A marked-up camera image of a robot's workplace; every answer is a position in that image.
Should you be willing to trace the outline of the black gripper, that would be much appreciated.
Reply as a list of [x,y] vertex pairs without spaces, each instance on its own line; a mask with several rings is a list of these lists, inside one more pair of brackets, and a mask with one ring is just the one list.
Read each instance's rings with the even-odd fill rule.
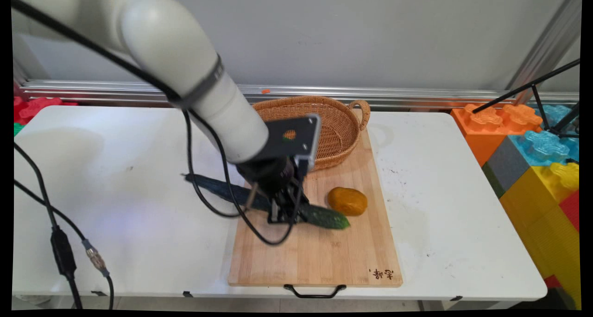
[[303,183],[298,182],[298,169],[289,157],[240,163],[236,168],[246,182],[256,184],[260,193],[270,200],[268,224],[284,224],[284,209],[278,198],[290,199],[292,208],[287,218],[289,225],[309,222],[302,212],[307,201]]

